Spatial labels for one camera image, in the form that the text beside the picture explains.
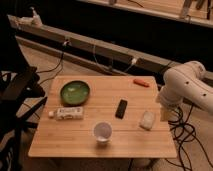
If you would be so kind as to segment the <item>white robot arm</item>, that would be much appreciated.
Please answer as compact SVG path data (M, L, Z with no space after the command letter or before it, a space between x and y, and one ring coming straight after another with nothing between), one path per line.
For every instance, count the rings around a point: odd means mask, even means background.
M199 61L189 61L168 69L164 75L164 86L156 102L161 105L161 120L168 121L174 109L186 98L198 107L213 114L213 87L202 81L206 69Z

